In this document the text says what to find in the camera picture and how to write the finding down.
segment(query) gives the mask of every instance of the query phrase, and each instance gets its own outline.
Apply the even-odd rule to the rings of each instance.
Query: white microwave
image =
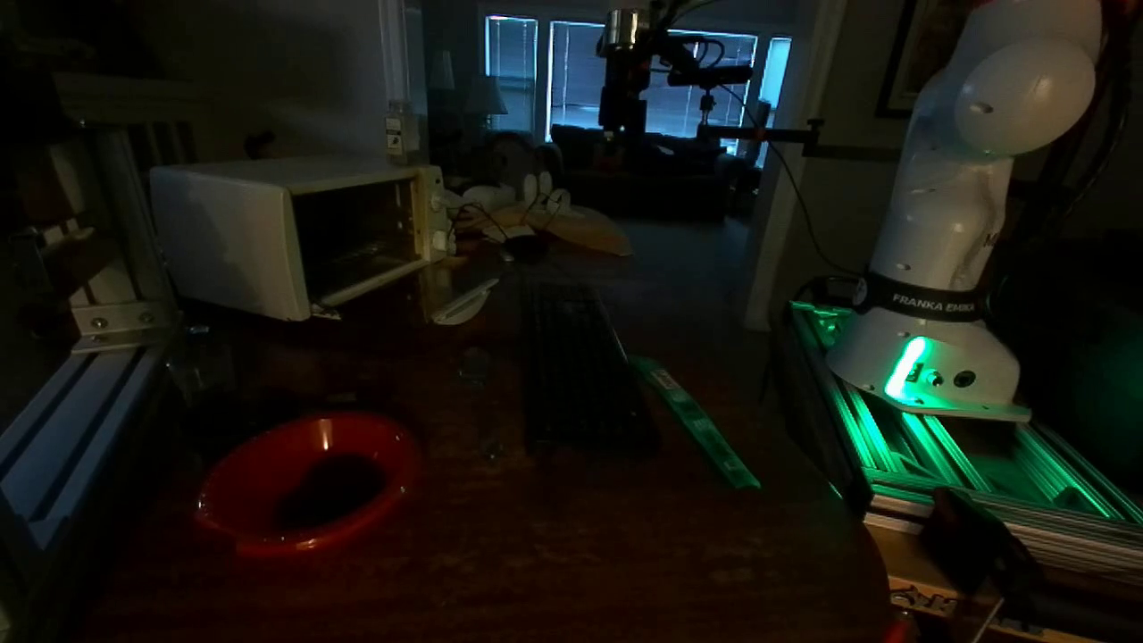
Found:
[[[150,172],[177,296],[280,321],[334,313],[451,255],[440,168],[383,158],[168,163]]]

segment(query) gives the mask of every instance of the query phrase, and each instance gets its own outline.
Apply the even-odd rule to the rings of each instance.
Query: window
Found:
[[[771,37],[769,45],[763,45],[756,103],[771,103],[771,113],[769,113],[769,122],[756,122],[756,125],[771,125],[776,122],[776,112],[781,103],[789,51],[794,51],[789,37]]]
[[[744,31],[696,31],[696,30],[674,30],[674,37],[705,37],[705,45],[691,45],[691,56],[701,63],[750,63],[756,56],[756,39]],[[663,131],[663,137],[696,137],[696,125],[705,122],[701,97],[705,90],[696,86],[668,86],[668,67],[657,63],[649,71],[645,86],[645,131]],[[713,112],[708,113],[712,125],[745,125],[745,107],[734,101],[739,93],[713,93]]]
[[[605,24],[595,21],[551,21],[545,39],[545,131],[555,125],[595,130],[605,56],[595,44]]]
[[[499,93],[503,113],[490,113],[490,130],[534,131],[534,53],[540,21],[519,13],[484,18],[484,76]]]
[[[701,63],[756,63],[756,37],[750,31],[705,31],[705,30],[671,30],[674,37],[705,37],[708,44],[691,45]],[[490,13],[484,18],[484,76],[494,76],[506,113],[494,119],[494,130],[534,131],[551,137],[555,125],[595,130],[599,125],[599,90],[605,90],[605,56],[595,44],[605,37],[599,21],[545,21],[540,31],[534,18],[519,13]],[[544,78],[544,119],[534,119],[534,86]],[[745,125],[745,103],[755,103],[755,86],[733,86],[730,93],[713,93],[712,125]],[[696,86],[668,86],[668,67],[655,63],[645,86],[645,131],[661,137],[696,137],[705,122]]]
[[[599,125],[599,90],[605,90],[605,56],[595,44],[605,24],[595,21],[551,21],[551,45],[545,45],[545,122],[551,125],[576,125],[595,130]],[[691,56],[701,63],[755,63],[756,39],[745,31],[696,31],[674,30],[674,37],[708,37],[712,44],[696,45]],[[645,83],[645,131],[661,137],[696,137],[701,125],[701,97],[696,86],[668,86],[668,67],[655,63]],[[739,101],[713,93],[713,112],[708,122],[718,125],[744,125],[745,112]]]

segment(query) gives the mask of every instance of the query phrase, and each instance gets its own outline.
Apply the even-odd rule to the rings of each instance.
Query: red bowl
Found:
[[[415,444],[391,419],[309,414],[225,454],[201,487],[196,521],[251,558],[309,555],[390,518],[415,477]]]

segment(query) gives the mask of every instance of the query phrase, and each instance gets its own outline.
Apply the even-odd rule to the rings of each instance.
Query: dark table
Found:
[[[708,406],[759,489],[730,489],[655,398],[661,454],[533,457],[514,271],[461,328],[416,324],[391,301],[350,308],[340,324],[232,324],[216,334],[239,364],[239,405],[222,414],[268,390],[355,390],[355,406],[416,434],[420,487],[360,542],[245,559],[194,526],[212,462],[175,457],[182,476],[122,532],[75,639],[883,639],[875,542],[784,438],[776,405],[739,378],[759,344],[687,313],[671,324],[663,308],[705,290],[644,267],[576,275],[595,282],[630,350],[655,353]]]

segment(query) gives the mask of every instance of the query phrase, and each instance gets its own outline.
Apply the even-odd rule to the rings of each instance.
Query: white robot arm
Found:
[[[864,301],[828,367],[919,414],[1030,419],[1017,362],[983,321],[1011,161],[1096,93],[1101,0],[987,0],[928,78],[905,139]]]

